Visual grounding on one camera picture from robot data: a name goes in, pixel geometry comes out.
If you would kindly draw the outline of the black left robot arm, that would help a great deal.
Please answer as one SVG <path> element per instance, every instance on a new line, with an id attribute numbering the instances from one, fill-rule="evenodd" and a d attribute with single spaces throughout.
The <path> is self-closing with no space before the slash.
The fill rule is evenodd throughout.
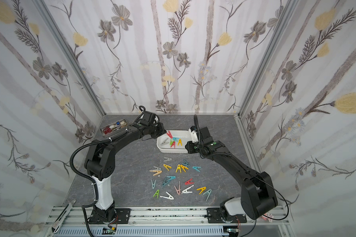
<path id="1" fill-rule="evenodd" d="M 73 172 L 88 179 L 94 187 L 94 201 L 91 204 L 82 205 L 86 224 L 110 224 L 119 220 L 111 191 L 111 176 L 116 167 L 116 154 L 146 135 L 156 139 L 166 133 L 158 115 L 147 111 L 144 106 L 141 106 L 140 111 L 141 115 L 126 126 L 123 132 L 101 141 L 94 140 L 85 144 L 70 156 L 69 163 Z M 75 168 L 74 159 L 80 151 L 86 148 L 89 150 L 84 161 L 87 173 L 84 174 Z"/>

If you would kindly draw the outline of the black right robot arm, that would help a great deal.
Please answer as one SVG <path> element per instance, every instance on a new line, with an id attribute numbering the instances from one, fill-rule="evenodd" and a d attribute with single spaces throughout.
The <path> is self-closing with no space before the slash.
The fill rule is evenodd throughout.
<path id="1" fill-rule="evenodd" d="M 213 140 L 207 127 L 200 127 L 198 116 L 194 115 L 194 126 L 190 129 L 194 132 L 197 141 L 189 141 L 185 145 L 189 154 L 198 153 L 202 159 L 209 159 L 222 166 L 240 185 L 240 198 L 230 198 L 221 203 L 219 217 L 224 222 L 230 217 L 246 214 L 252 220 L 266 217 L 270 220 L 285 220 L 290 212 L 283 218 L 268 217 L 265 214 L 278 206 L 277 195 L 280 192 L 274 188 L 272 178 L 266 173 L 254 170 L 247 166 L 221 141 Z"/>

